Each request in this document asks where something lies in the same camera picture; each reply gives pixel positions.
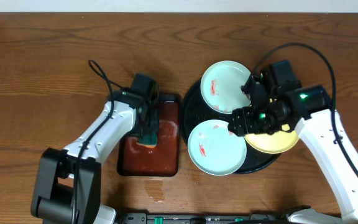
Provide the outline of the green yellow sponge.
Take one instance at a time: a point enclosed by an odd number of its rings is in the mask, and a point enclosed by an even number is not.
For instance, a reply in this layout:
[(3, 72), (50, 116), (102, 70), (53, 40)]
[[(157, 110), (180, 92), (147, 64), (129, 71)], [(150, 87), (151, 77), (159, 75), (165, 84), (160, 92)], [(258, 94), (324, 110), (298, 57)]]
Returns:
[(154, 148), (158, 143), (157, 133), (145, 134), (137, 140), (137, 144), (140, 146)]

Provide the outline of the yellow plate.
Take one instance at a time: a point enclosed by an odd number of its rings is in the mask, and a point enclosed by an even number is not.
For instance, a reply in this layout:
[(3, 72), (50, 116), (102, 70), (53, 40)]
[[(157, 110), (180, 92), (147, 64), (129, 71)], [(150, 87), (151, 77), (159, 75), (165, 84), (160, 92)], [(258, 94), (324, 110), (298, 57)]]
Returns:
[(288, 132), (288, 124), (282, 126), (282, 131), (272, 135), (248, 134), (244, 136), (246, 142), (254, 149), (267, 154), (280, 154), (291, 149), (299, 140), (295, 131)]

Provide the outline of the light green plate front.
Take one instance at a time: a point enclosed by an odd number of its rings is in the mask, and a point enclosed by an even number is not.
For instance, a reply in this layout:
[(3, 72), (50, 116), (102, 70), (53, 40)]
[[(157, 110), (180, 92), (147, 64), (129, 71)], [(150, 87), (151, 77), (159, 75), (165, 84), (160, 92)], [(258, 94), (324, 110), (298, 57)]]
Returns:
[(188, 153), (203, 172), (223, 176), (237, 171), (247, 157), (243, 137), (228, 130), (228, 122), (218, 119), (198, 124), (188, 137)]

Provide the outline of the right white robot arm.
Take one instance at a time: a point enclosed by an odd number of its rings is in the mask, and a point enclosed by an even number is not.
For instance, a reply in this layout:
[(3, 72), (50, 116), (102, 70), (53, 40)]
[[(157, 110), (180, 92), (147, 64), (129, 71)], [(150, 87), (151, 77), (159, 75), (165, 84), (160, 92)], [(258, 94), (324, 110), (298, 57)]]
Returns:
[(281, 86), (250, 77), (241, 86), (251, 105), (235, 109), (228, 129), (236, 136), (296, 132), (328, 181), (343, 223), (358, 223), (358, 153), (347, 136), (334, 99), (321, 85), (299, 81)]

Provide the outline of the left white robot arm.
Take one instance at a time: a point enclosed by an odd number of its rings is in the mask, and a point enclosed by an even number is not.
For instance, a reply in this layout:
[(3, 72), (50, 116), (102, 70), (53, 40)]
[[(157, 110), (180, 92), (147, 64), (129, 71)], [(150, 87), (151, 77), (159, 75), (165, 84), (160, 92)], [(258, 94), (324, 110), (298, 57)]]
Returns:
[(44, 223), (114, 223), (117, 212), (101, 203), (101, 167), (119, 141), (157, 122), (158, 94), (116, 91), (101, 114), (63, 149), (48, 148), (39, 161), (30, 213)]

